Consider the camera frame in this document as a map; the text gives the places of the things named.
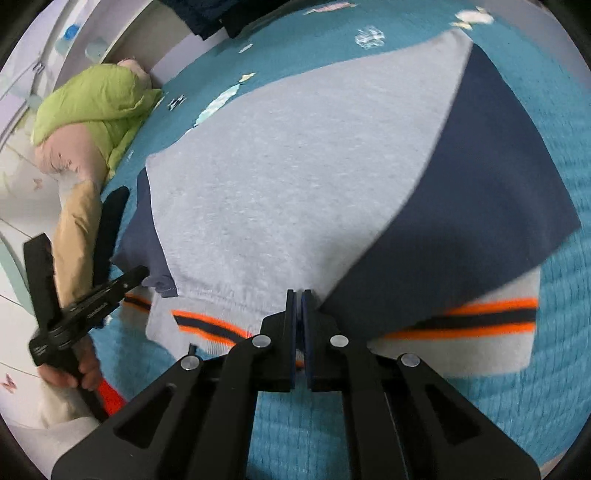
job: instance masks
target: silver rivet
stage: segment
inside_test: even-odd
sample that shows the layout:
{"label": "silver rivet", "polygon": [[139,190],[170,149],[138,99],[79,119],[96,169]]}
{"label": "silver rivet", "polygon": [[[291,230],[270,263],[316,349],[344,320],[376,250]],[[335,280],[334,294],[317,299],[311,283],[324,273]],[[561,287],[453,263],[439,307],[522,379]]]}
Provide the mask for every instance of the silver rivet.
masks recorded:
{"label": "silver rivet", "polygon": [[343,348],[349,344],[349,339],[345,335],[333,335],[330,337],[330,344],[339,348]]}
{"label": "silver rivet", "polygon": [[421,363],[421,359],[414,353],[405,353],[400,359],[405,367],[414,368]]}
{"label": "silver rivet", "polygon": [[199,366],[199,358],[194,355],[187,355],[181,360],[181,367],[185,370],[195,370]]}
{"label": "silver rivet", "polygon": [[252,344],[257,348],[265,348],[271,344],[271,339],[267,335],[257,335],[252,338]]}

